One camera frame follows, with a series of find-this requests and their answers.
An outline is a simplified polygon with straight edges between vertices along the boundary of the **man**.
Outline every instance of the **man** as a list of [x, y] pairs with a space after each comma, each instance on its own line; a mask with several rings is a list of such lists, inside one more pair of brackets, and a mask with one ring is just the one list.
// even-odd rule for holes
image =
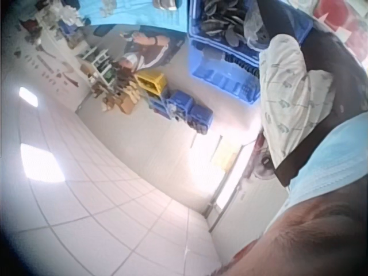
[[168, 53], [170, 38], [162, 35], [147, 37], [144, 33], [132, 34], [134, 43], [139, 44], [138, 51], [126, 53], [119, 64], [133, 73], [139, 70], [158, 66]]
[[289, 197], [241, 260], [213, 275], [367, 275], [367, 78], [329, 34], [299, 47], [277, 0], [258, 0], [264, 136]]

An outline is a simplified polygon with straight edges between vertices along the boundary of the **fan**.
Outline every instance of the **fan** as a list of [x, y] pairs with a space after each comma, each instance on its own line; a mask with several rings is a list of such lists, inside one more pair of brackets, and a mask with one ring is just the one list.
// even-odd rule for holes
[[261, 180], [270, 180], [275, 177], [275, 167], [268, 148], [259, 153], [254, 161], [254, 176]]

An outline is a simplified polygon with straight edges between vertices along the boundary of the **yellow plastic crate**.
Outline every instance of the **yellow plastic crate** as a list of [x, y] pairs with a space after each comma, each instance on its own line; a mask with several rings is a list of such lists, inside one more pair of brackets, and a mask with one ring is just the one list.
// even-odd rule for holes
[[155, 70], [138, 72], [134, 77], [140, 87], [157, 96], [161, 95], [167, 84], [165, 75]]

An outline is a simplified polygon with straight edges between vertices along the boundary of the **blue face mask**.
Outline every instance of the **blue face mask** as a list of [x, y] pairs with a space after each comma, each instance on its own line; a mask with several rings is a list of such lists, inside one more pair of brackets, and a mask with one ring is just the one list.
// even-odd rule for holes
[[293, 178], [271, 224], [296, 204], [347, 186], [368, 174], [368, 113], [337, 126]]

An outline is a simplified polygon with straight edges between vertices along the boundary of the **skin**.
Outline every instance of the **skin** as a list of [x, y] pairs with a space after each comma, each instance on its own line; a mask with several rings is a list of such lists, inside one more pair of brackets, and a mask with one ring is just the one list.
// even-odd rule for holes
[[365, 176], [287, 210], [222, 275], [360, 276], [367, 261]]
[[[162, 46], [162, 47], [166, 46], [170, 42], [170, 38], [166, 36], [156, 36], [156, 39], [157, 39], [157, 45]], [[133, 41], [135, 43], [138, 43], [144, 46], [152, 46], [152, 45], [155, 45], [156, 43], [156, 40], [154, 37], [147, 37], [144, 33], [140, 33], [140, 32], [135, 32], [133, 34]], [[131, 63], [129, 60], [123, 59], [122, 61], [120, 61], [120, 66], [123, 68], [125, 67], [128, 69], [132, 69], [133, 63]]]

